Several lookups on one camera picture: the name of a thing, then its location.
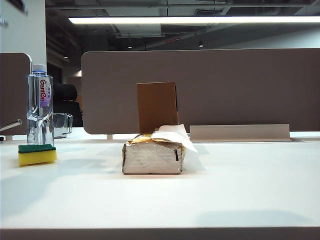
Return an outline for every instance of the yellow sponge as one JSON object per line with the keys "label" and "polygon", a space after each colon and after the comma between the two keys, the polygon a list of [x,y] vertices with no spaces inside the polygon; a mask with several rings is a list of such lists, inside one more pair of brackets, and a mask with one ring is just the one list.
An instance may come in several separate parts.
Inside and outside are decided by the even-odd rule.
{"label": "yellow sponge", "polygon": [[19,145],[19,165],[53,163],[57,159],[56,148],[51,144]]}

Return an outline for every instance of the package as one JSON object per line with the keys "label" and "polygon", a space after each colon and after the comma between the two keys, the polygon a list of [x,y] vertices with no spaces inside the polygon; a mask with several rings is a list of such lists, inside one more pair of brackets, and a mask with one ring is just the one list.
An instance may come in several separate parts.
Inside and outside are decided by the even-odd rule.
{"label": "package", "polygon": [[180,174],[186,148],[197,151],[185,126],[164,125],[149,134],[140,134],[122,148],[124,174]]}

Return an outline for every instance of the desk divider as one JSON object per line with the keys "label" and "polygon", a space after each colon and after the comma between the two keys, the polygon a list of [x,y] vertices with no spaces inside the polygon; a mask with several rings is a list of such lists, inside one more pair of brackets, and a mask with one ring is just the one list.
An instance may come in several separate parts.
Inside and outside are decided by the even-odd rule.
{"label": "desk divider", "polygon": [[320,130],[320,48],[86,52],[83,126],[138,133],[137,83],[175,82],[179,123]]}
{"label": "desk divider", "polygon": [[26,135],[28,82],[31,58],[25,53],[0,53],[0,126],[22,120],[22,124],[0,132],[0,135]]}
{"label": "desk divider", "polygon": [[287,142],[289,124],[190,126],[190,139],[203,142]]}

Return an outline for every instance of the ceiling light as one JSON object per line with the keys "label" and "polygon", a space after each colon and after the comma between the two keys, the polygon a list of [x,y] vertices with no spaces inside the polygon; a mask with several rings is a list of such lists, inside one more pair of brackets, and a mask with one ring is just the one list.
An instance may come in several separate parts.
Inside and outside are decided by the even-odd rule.
{"label": "ceiling light", "polygon": [[320,16],[69,17],[73,24],[320,23]]}

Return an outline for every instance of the plastic water bottle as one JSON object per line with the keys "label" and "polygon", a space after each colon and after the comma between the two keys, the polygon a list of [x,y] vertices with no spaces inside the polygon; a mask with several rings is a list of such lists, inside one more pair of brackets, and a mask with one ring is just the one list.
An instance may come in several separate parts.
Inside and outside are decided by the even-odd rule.
{"label": "plastic water bottle", "polygon": [[47,75],[47,66],[34,64],[28,81],[28,145],[54,146],[53,78]]}

